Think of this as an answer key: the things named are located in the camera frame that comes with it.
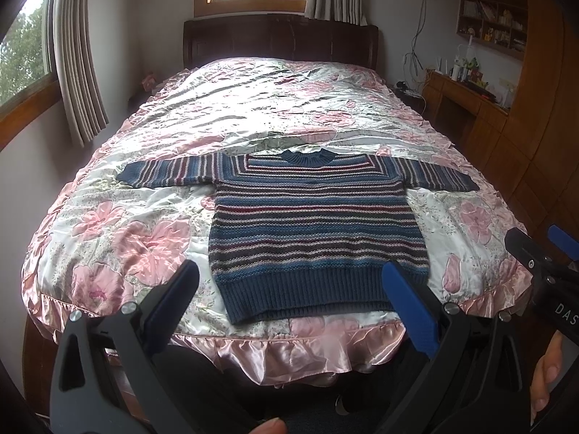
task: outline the window frame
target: window frame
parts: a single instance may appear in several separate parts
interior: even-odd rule
[[[301,13],[306,0],[194,0],[195,17],[243,12],[279,11]]]
[[[60,83],[56,74],[52,15],[54,0],[45,0],[43,18],[43,61],[47,74],[18,91],[0,106],[0,152],[28,124],[54,106],[60,99]]]

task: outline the screw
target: screw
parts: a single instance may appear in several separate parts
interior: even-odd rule
[[[82,312],[80,310],[74,310],[74,312],[72,312],[69,316],[70,321],[77,321],[80,320],[80,317],[82,316]]]
[[[512,316],[509,312],[502,311],[499,312],[499,318],[502,322],[509,323],[509,321],[512,319]]]
[[[137,303],[136,302],[127,302],[127,303],[123,304],[123,306],[121,307],[121,313],[123,315],[130,315],[136,309],[137,309]]]
[[[444,311],[449,315],[457,315],[460,312],[460,307],[456,303],[449,302],[444,305]]]

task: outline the sweater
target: sweater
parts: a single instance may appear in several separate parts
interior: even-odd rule
[[[117,176],[135,188],[216,186],[211,272],[231,323],[392,310],[385,262],[425,283],[428,255],[405,188],[473,191],[454,169],[327,150],[138,161]]]

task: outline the bedspread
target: bedspread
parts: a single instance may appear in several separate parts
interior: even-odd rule
[[[369,370],[387,362],[404,328],[393,312],[292,318],[233,326],[211,278],[207,241],[213,187],[132,189],[115,176],[127,163],[201,155],[370,153],[449,166],[478,192],[411,189],[407,201],[430,259],[439,300],[490,316],[510,307],[531,275],[504,248],[524,230],[484,177],[404,106],[368,69],[277,59],[219,60],[169,79],[67,184],[34,234],[22,269],[22,297],[42,332],[58,339],[68,315],[107,315],[143,300],[184,259],[201,282],[173,343],[239,367],[257,384]]]

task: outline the headboard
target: headboard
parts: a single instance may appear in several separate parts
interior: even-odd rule
[[[183,64],[255,56],[342,62],[376,69],[378,28],[309,20],[297,14],[250,14],[185,21]]]

